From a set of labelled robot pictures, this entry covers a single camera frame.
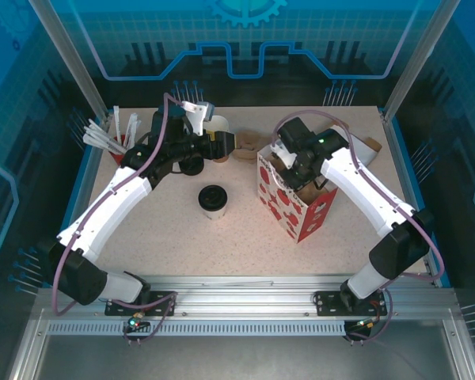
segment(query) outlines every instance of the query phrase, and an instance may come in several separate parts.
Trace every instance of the metal frame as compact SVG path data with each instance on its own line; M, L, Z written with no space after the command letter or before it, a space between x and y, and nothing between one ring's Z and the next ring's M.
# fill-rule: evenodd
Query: metal frame
M475 378L475 348L466 323L453 315L443 321L443 327L459 378Z
M29 2L96 117L105 120L107 116L105 103L53 6L49 0L29 0Z
M419 75L420 70L433 52L438 39L452 18L459 2L460 0L441 0L384 107L387 122L390 122L396 115L417 75Z
M105 120L107 116L105 104L51 4L48 0L29 1L92 110L98 118ZM397 141L393 129L390 128L390 123L458 3L459 0L441 1L385 107L386 134L395 157L401 184L410 203L415 203L415 196L409 183L406 167L404 163L401 164L401 152L398 153ZM430 266L436 268L432 259ZM190 324L205 321L210 324L224 321L228 324L243 324L248 321L265 323L288 321L294 324L303 324L307 321L321 321L334 324L350 318L317 317L312 296L315 291L338 290L342 282L349 276L165 276L150 277L146 280L152 283L154 289L172 290L179 293L176 313L169 318L169 321L175 323L179 321ZM462 319L454 290L435 288L431 284L405 278L399 279L389 288L395 305L393 319L395 321L443 321L447 346L451 351L459 378L475 379L475 350L469 338L466 324ZM77 305L66 316L57 318L51 311L50 293L49 289L39 290L17 358L13 364L10 379L35 378L43 357L48 333L53 330L50 330L50 325L59 324L60 321L75 324L90 321L99 325L123 319L104 316L105 305L101 302L95 302L89 306ZM63 305L69 301L67 297L60 298L60 303Z
M188 336L190 326L246 325L256 321L262 324L335 325L331 333L316 329L301 333L287 331L280 335L342 335L337 329L338 321L358 319L347 317L318 317L312 302L315 291L338 290L340 284L350 275L303 275L276 277L202 277L202 276L155 276L145 278L152 288L177 291L178 299L174 316L169 318L173 325L186 325L186 333L166 328L162 335ZM431 284L400 278L389 287L394 300L393 321L443 321L447 345L460 379L475 379L475 351L469 339L453 289L441 289ZM68 297L60 298L60 306L70 302ZM116 328L106 330L105 326L125 321L127 318L106 317L105 304L95 302L88 306L75 306L63 317L56 317L51 311L51 289L41 289L36 298L32 314L13 365L11 380L35 378L40 367L47 335L107 335L116 336ZM61 324L78 326L92 325L92 332L75 329L61 330ZM267 335L254 333L248 335ZM198 335L227 335L219 329L207 329Z

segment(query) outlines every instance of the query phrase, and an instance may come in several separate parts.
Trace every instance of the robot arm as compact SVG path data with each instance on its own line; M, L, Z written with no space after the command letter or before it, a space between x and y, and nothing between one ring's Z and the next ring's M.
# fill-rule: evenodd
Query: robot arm
M158 141L158 127L162 123L163 108L154 114L152 130L147 144L134 146L125 156L106 189L95 199L83 215L71 226L60 232L57 241L40 244L41 268L45 279L52 283L54 273L64 249L94 204L109 191L114 192L91 214L84 229L73 244L63 266L59 289L82 305L97 298L119 299L143 304L149 293L149 284L130 273L107 273L100 270L97 261L105 242L125 216L145 198L179 162L182 172L193 174L203 169L203 160L225 157L234 149L234 135L217 131L209 135L203 121L210 120L212 104L183 103L183 108L173 106L167 110L168 122L161 149L141 175L126 183L119 190L114 187L135 173L151 156Z
M428 244L406 218L402 209L428 233L433 218L429 211L415 211L396 197L358 160L355 168L348 141L333 129L315 135L299 119L279 130L281 143L273 148L285 165L279 175L294 190L299 190L322 175L340 188L367 216L382 240L370 251L370 262L341 287L341 298L349 309L428 253ZM359 173L363 171L397 205L392 207Z

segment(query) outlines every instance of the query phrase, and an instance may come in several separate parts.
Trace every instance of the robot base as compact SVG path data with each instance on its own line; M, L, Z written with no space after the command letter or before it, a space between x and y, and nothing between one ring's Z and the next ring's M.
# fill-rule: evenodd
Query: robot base
M148 296L149 299L144 303L152 303L170 294L172 294L172 291L151 291ZM146 317L162 317L165 314L168 305L169 301L162 302L160 305L156 305L155 307L146 310L144 315ZM174 315L175 306L176 305L173 305L171 310L167 313L167 317L172 317ZM139 310L137 309L128 309L126 307L122 307L113 302L106 302L104 314L108 317L131 317L138 311Z
M318 291L313 295L318 317L375 317L377 310L371 304L372 302L380 305L381 317L387 315L386 301L382 292L375 291L368 298L354 305L351 310L342 301L340 293L340 291Z

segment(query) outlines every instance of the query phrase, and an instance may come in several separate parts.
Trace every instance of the glass panel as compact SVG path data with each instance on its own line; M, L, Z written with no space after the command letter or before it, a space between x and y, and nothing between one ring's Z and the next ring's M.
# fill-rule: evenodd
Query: glass panel
M138 350L116 336L52 336L38 379L445 380L446 340L439 324L416 322L393 322L364 348L341 336L157 336Z
M450 281L475 304L475 0L460 3L397 120Z
M83 157L76 112L92 116L28 2L0 2L0 378L40 285L20 249L59 231Z
M123 107L166 90L220 106L383 105L438 3L53 2L106 104Z

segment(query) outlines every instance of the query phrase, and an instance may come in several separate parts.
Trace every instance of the table surface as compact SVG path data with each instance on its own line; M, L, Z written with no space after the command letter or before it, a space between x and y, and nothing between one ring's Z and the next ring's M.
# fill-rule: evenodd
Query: table surface
M142 121L137 136L150 130L156 108L120 109L126 128L132 112ZM217 108L229 120L230 130L253 129L270 134L282 117L308 107ZM400 182L376 107L316 107L346 121L358 137L371 137L382 150L370 171L402 197ZM320 116L304 116L313 131L330 125ZM114 132L114 122L110 129ZM92 200L116 171L116 163L102 154ZM225 216L205 217L197 196L208 184L219 184L229 196ZM167 176L118 226L97 265L137 275L278 276L354 273L368 261L379 238L367 218L350 199L338 192L324 225L296 244L257 197L257 166L235 161L206 161L195 177ZM425 272L420 260L411 268Z

